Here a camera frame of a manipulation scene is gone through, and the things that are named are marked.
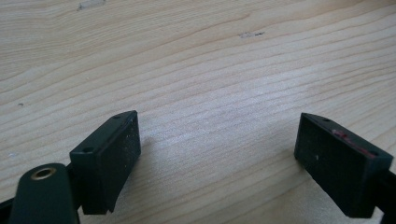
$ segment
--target wooden table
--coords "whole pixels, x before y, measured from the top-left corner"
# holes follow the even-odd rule
[[[116,211],[82,223],[378,223],[345,217],[292,152],[308,112],[396,155],[395,3],[4,0],[0,200],[136,110]]]

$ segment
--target wood grain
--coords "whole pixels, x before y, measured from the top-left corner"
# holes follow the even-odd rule
[[[378,223],[292,151],[308,112],[396,155],[395,1],[98,2],[0,5],[1,201],[134,109],[141,158],[116,211],[82,223]]]

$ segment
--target light wood surface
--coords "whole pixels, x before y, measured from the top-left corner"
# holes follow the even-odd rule
[[[395,4],[3,0],[0,200],[136,110],[116,211],[82,223],[378,223],[345,217],[292,152],[307,112],[396,155]]]

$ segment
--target red mark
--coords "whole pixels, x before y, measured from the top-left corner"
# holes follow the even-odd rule
[[[344,139],[347,143],[349,143],[351,146],[353,146],[354,148],[356,148],[357,150],[359,150],[359,151],[360,151],[361,153],[363,153],[364,155],[370,157],[371,159],[375,157],[375,155],[373,155],[369,150],[365,149],[364,147],[360,147],[360,146],[356,145],[354,142],[352,142],[352,140],[350,140],[350,139],[347,137],[347,134],[344,133],[343,131],[333,129],[333,130],[332,130],[332,133],[333,133],[334,135],[337,135],[337,136],[341,137],[341,138]]]

